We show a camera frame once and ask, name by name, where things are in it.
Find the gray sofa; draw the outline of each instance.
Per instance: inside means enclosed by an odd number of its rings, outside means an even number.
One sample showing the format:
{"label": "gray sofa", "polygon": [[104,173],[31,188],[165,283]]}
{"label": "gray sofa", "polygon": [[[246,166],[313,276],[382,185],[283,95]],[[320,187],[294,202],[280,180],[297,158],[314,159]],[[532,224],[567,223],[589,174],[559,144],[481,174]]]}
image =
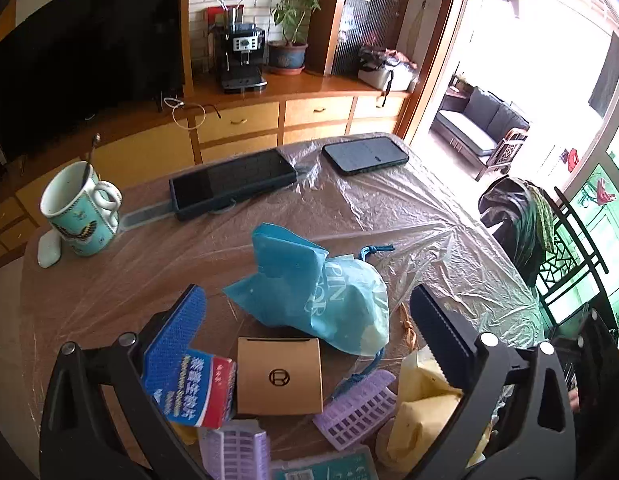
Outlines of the gray sofa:
{"label": "gray sofa", "polygon": [[[525,141],[529,123],[490,92],[475,87],[456,110],[439,110],[433,129],[480,168],[477,179],[492,169],[508,170]],[[518,128],[511,136],[510,131]]]}

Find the cushion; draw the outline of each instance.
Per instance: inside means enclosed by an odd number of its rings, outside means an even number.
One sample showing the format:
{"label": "cushion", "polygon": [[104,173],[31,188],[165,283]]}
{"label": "cushion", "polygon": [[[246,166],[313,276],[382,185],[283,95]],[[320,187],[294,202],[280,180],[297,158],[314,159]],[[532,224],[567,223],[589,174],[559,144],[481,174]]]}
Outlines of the cushion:
{"label": "cushion", "polygon": [[496,115],[487,127],[487,134],[498,142],[503,139],[512,128],[529,130],[529,123],[512,110],[512,108],[505,103],[501,103]]}
{"label": "cushion", "polygon": [[442,110],[436,114],[436,119],[477,156],[491,155],[496,148],[494,139],[465,114]]}
{"label": "cushion", "polygon": [[498,111],[501,101],[489,92],[475,87],[471,93],[469,103],[465,106],[465,114],[474,124],[484,132]]}

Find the purple plastic rack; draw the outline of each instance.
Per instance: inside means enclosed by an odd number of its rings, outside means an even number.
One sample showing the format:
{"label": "purple plastic rack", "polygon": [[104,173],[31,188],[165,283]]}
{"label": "purple plastic rack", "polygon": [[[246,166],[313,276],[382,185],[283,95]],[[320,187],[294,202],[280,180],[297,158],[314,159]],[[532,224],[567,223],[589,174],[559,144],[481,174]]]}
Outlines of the purple plastic rack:
{"label": "purple plastic rack", "polygon": [[270,446],[257,421],[232,421],[199,434],[201,459],[214,480],[270,480]]}
{"label": "purple plastic rack", "polygon": [[314,424],[339,451],[359,442],[394,413],[396,396],[387,386],[395,380],[387,370],[374,370],[330,402]]}

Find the white eraser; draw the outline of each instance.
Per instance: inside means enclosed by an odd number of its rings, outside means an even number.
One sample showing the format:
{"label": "white eraser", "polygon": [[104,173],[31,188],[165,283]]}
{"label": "white eraser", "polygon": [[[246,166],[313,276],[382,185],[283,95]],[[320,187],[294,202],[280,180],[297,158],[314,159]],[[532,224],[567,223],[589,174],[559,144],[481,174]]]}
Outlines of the white eraser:
{"label": "white eraser", "polygon": [[61,259],[61,235],[54,229],[46,232],[38,241],[38,264],[47,269]]}

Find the mug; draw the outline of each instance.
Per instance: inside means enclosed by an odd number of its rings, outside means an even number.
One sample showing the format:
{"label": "mug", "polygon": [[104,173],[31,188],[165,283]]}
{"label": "mug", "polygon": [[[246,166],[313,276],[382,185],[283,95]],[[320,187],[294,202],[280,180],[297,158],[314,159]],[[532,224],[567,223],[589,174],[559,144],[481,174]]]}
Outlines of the mug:
{"label": "mug", "polygon": [[41,213],[81,256],[96,254],[114,238],[123,200],[114,184],[98,179],[92,166],[81,187],[86,164],[82,160],[61,170],[41,197]]}

